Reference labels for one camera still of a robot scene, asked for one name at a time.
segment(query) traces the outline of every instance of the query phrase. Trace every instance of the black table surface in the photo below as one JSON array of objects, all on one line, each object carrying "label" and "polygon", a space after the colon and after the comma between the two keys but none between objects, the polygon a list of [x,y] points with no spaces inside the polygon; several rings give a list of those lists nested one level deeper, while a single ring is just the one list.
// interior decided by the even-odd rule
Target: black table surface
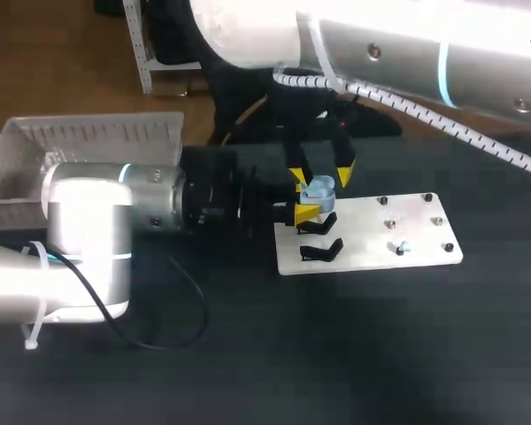
[{"label": "black table surface", "polygon": [[[531,154],[531,135],[506,142]],[[451,139],[355,147],[339,195],[436,192],[460,265],[282,277],[271,229],[250,244],[138,239],[122,325],[140,335],[159,311],[161,344],[197,326],[173,254],[208,297],[208,333],[139,352],[104,324],[48,326],[24,352],[19,327],[0,326],[0,423],[531,424],[531,174]],[[307,150],[316,172],[335,173],[327,144]],[[236,151],[287,179],[279,145]],[[185,148],[183,165],[209,152]]]}]

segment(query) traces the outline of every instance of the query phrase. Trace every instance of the white board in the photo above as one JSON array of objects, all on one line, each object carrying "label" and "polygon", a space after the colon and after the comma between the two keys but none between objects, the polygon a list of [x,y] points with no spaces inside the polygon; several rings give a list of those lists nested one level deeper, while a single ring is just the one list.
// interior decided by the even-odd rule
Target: white board
[{"label": "white board", "polygon": [[[426,194],[337,199],[337,222],[325,236],[298,235],[295,228],[275,224],[277,264],[280,274],[338,273],[398,267],[428,267],[457,264],[463,254],[454,236],[441,201],[433,194],[431,202]],[[435,224],[436,218],[442,225]],[[396,223],[390,228],[389,222]],[[328,249],[338,238],[344,248],[330,263],[303,261],[299,247],[310,245]],[[406,241],[411,251],[403,256],[396,253],[401,242]],[[452,252],[445,246],[452,243]]]}]

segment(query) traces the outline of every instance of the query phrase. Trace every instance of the black clip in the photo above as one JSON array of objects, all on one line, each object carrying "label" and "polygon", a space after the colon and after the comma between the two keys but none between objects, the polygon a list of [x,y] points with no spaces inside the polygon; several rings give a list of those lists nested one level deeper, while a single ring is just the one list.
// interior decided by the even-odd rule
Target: black clip
[{"label": "black clip", "polygon": [[338,238],[327,250],[315,248],[314,246],[302,246],[300,249],[303,261],[324,261],[330,263],[342,251],[342,248],[344,248],[344,242],[342,238]]},{"label": "black clip", "polygon": [[301,235],[301,232],[311,233],[313,235],[326,235],[333,228],[337,220],[336,212],[331,212],[327,219],[322,223],[315,223],[314,221],[305,221],[298,224],[297,232]]}]

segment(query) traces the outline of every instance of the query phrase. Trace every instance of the metal shelf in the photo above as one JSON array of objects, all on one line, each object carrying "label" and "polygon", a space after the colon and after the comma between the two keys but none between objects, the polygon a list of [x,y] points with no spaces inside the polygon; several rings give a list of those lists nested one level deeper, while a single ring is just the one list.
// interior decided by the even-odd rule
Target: metal shelf
[{"label": "metal shelf", "polygon": [[159,63],[157,59],[152,58],[148,60],[148,69],[150,71],[188,71],[192,69],[201,69],[201,64],[198,62],[191,62],[190,64],[164,65]]},{"label": "metal shelf", "polygon": [[127,29],[134,48],[135,63],[138,65],[140,80],[144,94],[151,93],[152,71],[188,71],[201,69],[197,62],[181,65],[160,64],[151,54],[149,47],[143,42],[142,8],[140,0],[122,0],[126,11]]}]

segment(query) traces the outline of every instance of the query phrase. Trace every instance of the bolt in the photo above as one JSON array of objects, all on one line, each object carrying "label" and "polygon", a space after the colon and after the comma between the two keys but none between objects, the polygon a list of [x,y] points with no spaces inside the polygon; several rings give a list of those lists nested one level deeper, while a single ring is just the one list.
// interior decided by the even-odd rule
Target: bolt
[{"label": "bolt", "polygon": [[531,112],[531,104],[527,100],[516,99],[513,102],[513,105],[515,106],[515,109],[517,110],[517,112],[521,112],[521,113]]},{"label": "bolt", "polygon": [[371,60],[376,61],[381,57],[381,49],[371,42],[368,44],[368,55]]}]

